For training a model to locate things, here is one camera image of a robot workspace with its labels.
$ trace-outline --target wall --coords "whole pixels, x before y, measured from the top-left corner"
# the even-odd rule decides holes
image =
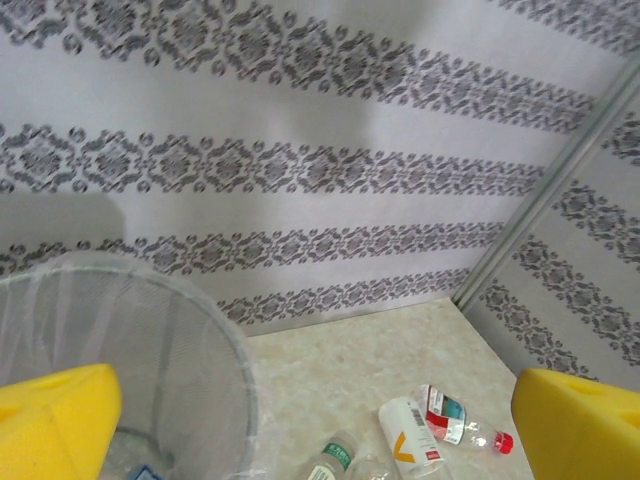
[[[0,274],[138,257],[249,334],[449,295],[637,49],[638,17],[2,0]]]
[[[640,389],[640,76],[464,309],[507,365]]]

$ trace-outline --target yellow object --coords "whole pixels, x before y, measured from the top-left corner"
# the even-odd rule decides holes
[[[0,479],[96,480],[121,409],[109,365],[0,388]]]
[[[531,369],[511,412],[536,480],[640,479],[640,393]]]

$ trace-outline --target bottle label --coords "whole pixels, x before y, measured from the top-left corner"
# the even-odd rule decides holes
[[[425,424],[418,403],[408,397],[385,403],[378,412],[380,426],[403,476],[440,460],[433,433]]]
[[[307,477],[307,480],[336,480],[335,475],[327,467],[317,465]]]
[[[338,445],[337,443],[333,443],[333,442],[327,443],[327,446],[324,447],[324,450],[322,451],[322,453],[331,455],[336,460],[338,460],[340,462],[340,465],[342,465],[342,468],[344,468],[345,472],[347,471],[347,468],[349,468],[349,465],[351,464],[351,455],[349,455],[349,452],[347,452],[346,449],[344,449],[341,445]]]
[[[433,435],[445,442],[458,445],[464,435],[467,412],[464,407],[431,385],[420,387],[420,409]]]

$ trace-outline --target trash can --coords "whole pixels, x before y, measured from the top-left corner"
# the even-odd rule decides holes
[[[0,279],[0,385],[103,362],[124,396],[104,478],[137,464],[164,480],[273,478],[266,387],[244,335],[203,292],[97,252]]]

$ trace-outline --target bottle cap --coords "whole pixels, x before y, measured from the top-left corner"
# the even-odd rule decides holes
[[[493,447],[504,455],[509,455],[513,450],[513,437],[506,432],[498,432]]]

